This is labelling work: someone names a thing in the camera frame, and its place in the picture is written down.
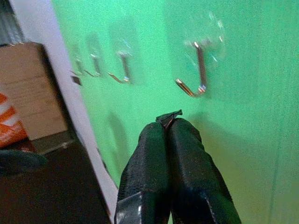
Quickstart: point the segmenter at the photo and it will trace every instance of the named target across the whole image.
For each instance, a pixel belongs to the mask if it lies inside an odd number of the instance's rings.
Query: black object
[[[0,150],[0,176],[32,172],[47,163],[46,157],[18,150]]]
[[[176,224],[240,224],[225,182],[205,152],[199,131],[175,119],[167,135]]]
[[[146,125],[121,175],[115,224],[166,224],[170,176],[165,134],[159,123]]]
[[[115,224],[165,224],[170,204],[174,224],[241,223],[199,131],[178,115],[161,115],[141,132],[121,175]]]
[[[74,83],[78,85],[82,85],[81,80],[77,76],[71,76],[71,79],[73,80]]]

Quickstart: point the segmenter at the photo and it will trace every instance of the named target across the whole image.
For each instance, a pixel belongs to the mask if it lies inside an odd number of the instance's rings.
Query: floor
[[[85,149],[71,143],[46,154],[40,171],[0,177],[1,224],[109,224]]]

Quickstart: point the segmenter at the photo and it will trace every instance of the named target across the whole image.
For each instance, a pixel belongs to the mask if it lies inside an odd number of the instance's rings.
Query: brown cardboard
[[[31,140],[67,130],[40,44],[0,48],[0,85]]]

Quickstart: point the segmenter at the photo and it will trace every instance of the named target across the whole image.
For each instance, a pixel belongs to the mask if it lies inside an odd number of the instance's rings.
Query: adhesive hook
[[[199,77],[200,77],[200,85],[196,92],[193,92],[181,79],[177,78],[175,80],[176,84],[184,90],[190,97],[200,97],[206,91],[206,68],[203,56],[203,50],[200,47],[198,42],[194,42],[193,47],[196,49],[197,59],[199,64]]]
[[[121,81],[119,78],[117,78],[115,75],[113,75],[112,73],[108,73],[108,75],[110,75],[113,79],[115,79],[117,82],[119,83],[129,83],[130,82],[130,71],[129,71],[129,67],[128,67],[128,60],[127,60],[127,57],[128,57],[128,54],[122,52],[122,51],[119,51],[117,53],[120,57],[121,57],[121,61],[122,61],[122,66],[123,66],[123,70],[124,70],[124,77],[123,77],[123,81]]]
[[[100,77],[101,76],[101,72],[100,72],[100,66],[99,66],[99,57],[97,57],[94,54],[90,54],[90,56],[92,57],[93,60],[93,65],[94,65],[94,69],[95,69],[95,75],[93,75],[92,73],[90,73],[87,70],[84,70],[88,75],[92,76],[92,77]]]
[[[81,76],[81,75],[83,75],[84,70],[83,70],[82,62],[77,58],[77,59],[75,60],[75,63],[76,63],[78,72],[71,71],[71,73],[73,73],[73,74],[76,75],[76,76]]]

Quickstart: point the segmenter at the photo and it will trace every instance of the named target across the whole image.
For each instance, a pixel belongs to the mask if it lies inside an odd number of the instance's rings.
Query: white wall edge
[[[76,132],[81,136],[87,149],[93,170],[110,211],[111,223],[114,223],[118,189],[107,173],[97,151],[97,143],[79,88],[71,80],[71,62],[51,0],[10,0],[10,2],[26,39],[42,43],[46,48]]]

